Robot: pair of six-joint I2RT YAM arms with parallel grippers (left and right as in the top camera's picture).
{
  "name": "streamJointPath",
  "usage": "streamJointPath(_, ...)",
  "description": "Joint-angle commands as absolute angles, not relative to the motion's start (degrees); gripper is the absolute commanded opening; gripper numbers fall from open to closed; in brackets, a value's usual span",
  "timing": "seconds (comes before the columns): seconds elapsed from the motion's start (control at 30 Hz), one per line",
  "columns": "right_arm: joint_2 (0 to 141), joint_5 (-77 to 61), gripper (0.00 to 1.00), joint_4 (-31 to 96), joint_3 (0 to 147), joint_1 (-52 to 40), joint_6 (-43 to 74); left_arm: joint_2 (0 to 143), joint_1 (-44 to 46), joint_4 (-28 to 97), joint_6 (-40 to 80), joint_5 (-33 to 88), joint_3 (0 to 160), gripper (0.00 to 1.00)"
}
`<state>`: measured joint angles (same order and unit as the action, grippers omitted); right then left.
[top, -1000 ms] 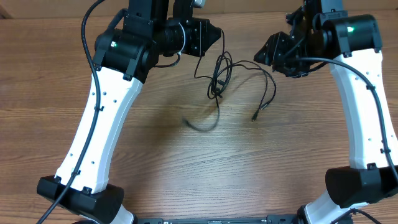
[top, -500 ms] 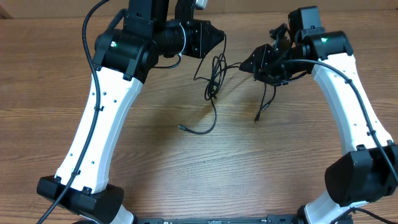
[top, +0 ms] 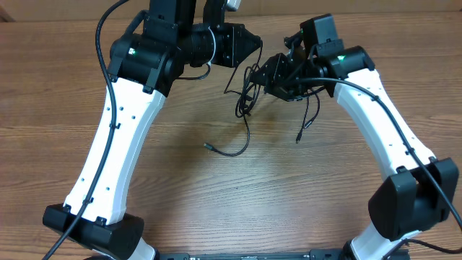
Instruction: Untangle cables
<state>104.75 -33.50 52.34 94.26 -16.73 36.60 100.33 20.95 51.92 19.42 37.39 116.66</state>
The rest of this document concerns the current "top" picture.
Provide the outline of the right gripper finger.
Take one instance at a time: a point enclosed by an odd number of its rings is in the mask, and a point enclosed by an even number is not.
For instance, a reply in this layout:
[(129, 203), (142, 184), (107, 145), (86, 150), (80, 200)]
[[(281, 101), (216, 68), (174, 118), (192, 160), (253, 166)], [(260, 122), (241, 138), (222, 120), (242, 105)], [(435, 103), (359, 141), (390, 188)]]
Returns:
[(273, 95), (274, 86), (277, 83), (277, 75), (275, 75), (275, 73), (258, 70), (252, 73), (250, 82), (263, 86), (265, 93)]
[(274, 77), (281, 70), (283, 61), (283, 53), (270, 57), (259, 69), (254, 71), (253, 78)]

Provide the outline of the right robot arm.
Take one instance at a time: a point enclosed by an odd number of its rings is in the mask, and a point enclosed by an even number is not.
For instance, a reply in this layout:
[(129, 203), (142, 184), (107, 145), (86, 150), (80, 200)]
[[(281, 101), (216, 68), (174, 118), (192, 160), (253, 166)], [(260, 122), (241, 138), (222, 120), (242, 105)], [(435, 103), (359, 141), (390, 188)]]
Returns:
[(272, 56), (250, 82), (285, 101), (326, 91), (351, 116), (376, 159), (383, 182), (368, 202), (370, 224), (342, 248), (313, 249), (309, 259), (407, 259), (405, 245), (456, 217), (459, 177), (412, 132), (361, 46), (345, 48), (334, 18), (324, 14), (285, 39), (288, 53)]

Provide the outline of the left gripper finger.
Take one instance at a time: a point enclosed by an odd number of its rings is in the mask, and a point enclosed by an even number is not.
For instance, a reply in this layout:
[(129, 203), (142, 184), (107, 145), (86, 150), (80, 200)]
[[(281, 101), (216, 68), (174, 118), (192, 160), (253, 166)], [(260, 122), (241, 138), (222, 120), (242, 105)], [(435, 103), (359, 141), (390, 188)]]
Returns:
[(262, 46), (260, 38), (247, 39), (243, 46), (243, 59), (247, 59), (249, 55), (257, 51)]
[(260, 42), (261, 38), (258, 35), (254, 35), (245, 26), (243, 26), (243, 39), (248, 42)]

